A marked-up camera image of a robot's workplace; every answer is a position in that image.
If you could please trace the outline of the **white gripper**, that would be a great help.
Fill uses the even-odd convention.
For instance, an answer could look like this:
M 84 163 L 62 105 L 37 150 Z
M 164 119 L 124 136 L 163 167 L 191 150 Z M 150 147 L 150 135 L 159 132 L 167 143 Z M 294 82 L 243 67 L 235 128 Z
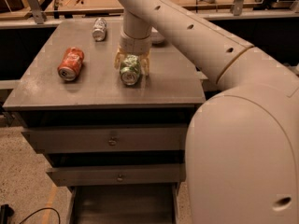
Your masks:
M 150 37 L 146 38 L 132 38 L 121 30 L 121 36 L 119 41 L 119 48 L 117 50 L 114 67 L 118 69 L 121 62 L 126 57 L 126 53 L 133 55 L 140 55 L 139 61 L 143 67 L 144 74 L 147 76 L 150 73 L 150 54 L 148 51 L 151 47 Z

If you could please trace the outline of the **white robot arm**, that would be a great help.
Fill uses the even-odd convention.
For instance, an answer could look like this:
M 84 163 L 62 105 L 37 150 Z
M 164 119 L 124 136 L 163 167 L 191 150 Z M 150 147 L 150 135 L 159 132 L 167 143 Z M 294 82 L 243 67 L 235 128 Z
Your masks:
M 185 160 L 193 224 L 299 224 L 299 81 L 249 42 L 169 0 L 119 0 L 120 49 L 158 30 L 218 89 L 192 117 Z

